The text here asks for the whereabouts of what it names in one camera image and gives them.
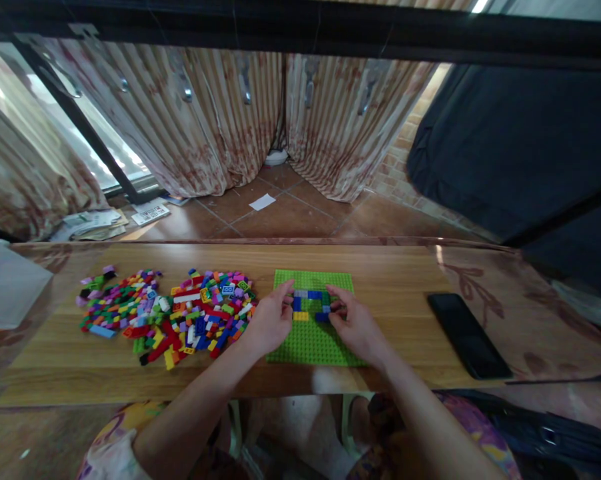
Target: white lego brick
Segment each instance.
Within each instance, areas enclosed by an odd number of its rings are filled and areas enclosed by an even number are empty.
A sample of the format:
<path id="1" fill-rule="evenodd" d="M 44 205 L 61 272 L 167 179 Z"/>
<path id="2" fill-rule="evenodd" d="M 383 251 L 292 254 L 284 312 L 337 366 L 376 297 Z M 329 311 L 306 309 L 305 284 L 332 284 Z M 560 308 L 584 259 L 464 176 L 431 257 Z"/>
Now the white lego brick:
<path id="1" fill-rule="evenodd" d="M 244 315 L 249 310 L 251 310 L 251 303 L 248 303 L 247 305 L 245 305 L 244 307 L 242 307 L 242 309 L 240 310 L 240 312 L 238 312 L 238 316 Z"/>
<path id="2" fill-rule="evenodd" d="M 174 303 L 183 303 L 183 302 L 188 302 L 188 301 L 190 302 L 190 301 L 194 301 L 194 300 L 200 300 L 199 293 L 192 293 L 191 295 L 181 295 L 180 297 L 173 298 Z"/>

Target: table top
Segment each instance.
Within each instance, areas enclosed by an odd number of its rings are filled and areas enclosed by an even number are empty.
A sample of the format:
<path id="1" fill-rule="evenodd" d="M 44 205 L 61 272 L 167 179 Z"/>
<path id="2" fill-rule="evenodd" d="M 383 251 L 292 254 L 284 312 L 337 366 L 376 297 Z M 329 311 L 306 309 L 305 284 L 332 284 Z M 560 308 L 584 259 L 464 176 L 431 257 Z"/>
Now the table top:
<path id="1" fill-rule="evenodd" d="M 124 278 L 140 269 L 163 272 L 160 289 L 179 285 L 191 267 L 240 270 L 254 281 L 260 298 L 273 287 L 275 270 L 351 273 L 358 298 L 367 304 L 396 351 L 432 388 L 502 385 L 469 376 L 455 354 L 426 295 L 453 291 L 425 247 L 364 245 L 165 245 L 115 244 L 93 265 L 98 274 L 114 264 Z M 213 360 L 200 352 L 167 371 L 162 361 L 141 367 L 131 341 L 79 330 L 83 309 L 62 301 L 7 368 L 0 407 L 124 403 L 173 399 Z M 236 397 L 277 397 L 382 391 L 371 368 L 266 363 L 261 359 L 238 385 Z"/>

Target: green lego brick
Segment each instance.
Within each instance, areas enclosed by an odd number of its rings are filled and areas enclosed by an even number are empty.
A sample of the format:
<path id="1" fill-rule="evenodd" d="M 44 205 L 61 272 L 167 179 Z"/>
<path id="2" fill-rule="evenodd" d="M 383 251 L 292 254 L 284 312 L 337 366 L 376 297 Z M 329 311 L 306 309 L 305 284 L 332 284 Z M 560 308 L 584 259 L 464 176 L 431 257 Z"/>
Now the green lego brick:
<path id="1" fill-rule="evenodd" d="M 335 285 L 354 291 L 354 282 L 349 273 L 327 273 L 311 271 L 276 270 L 273 288 L 294 278 L 294 288 L 318 290 L 329 298 L 325 285 Z M 363 367 L 366 365 L 345 345 L 329 323 L 316 323 L 316 313 L 322 311 L 323 301 L 302 299 L 302 311 L 308 311 L 309 321 L 294 321 L 293 328 L 280 347 L 267 355 L 272 363 L 305 363 L 310 365 L 339 365 Z"/>

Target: smartphone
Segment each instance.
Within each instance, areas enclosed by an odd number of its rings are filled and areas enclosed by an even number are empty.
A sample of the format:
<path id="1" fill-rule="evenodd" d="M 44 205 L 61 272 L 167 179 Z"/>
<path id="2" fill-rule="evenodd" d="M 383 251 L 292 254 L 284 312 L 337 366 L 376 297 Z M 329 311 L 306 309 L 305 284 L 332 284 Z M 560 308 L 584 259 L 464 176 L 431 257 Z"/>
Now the smartphone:
<path id="1" fill-rule="evenodd" d="M 463 299 L 455 293 L 432 293 L 429 305 L 469 374 L 478 380 L 507 379 L 512 371 Z"/>

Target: striped curtain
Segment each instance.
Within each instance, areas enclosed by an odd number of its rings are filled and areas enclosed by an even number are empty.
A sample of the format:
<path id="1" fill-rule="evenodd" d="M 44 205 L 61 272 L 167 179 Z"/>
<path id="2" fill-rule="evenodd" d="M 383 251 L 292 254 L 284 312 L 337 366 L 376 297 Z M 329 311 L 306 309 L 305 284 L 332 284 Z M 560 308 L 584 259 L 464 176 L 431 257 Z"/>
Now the striped curtain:
<path id="1" fill-rule="evenodd" d="M 460 10 L 468 9 L 474 1 L 359 0 L 358 3 Z M 351 202 L 382 163 L 437 64 L 386 62 L 367 111 L 358 115 L 373 61 L 320 57 L 309 109 L 304 103 L 306 61 L 305 55 L 287 57 L 285 124 L 289 163 L 327 198 Z"/>
<path id="2" fill-rule="evenodd" d="M 248 53 L 251 105 L 245 105 L 234 52 L 178 48 L 193 101 L 157 45 L 104 43 L 104 59 L 84 42 L 47 40 L 85 94 L 140 156 L 159 183 L 182 197 L 221 195 L 254 180 L 281 115 L 282 55 Z M 129 83 L 117 88 L 115 63 Z"/>
<path id="3" fill-rule="evenodd" d="M 38 241 L 64 216 L 103 208 L 91 172 L 0 57 L 0 230 Z"/>

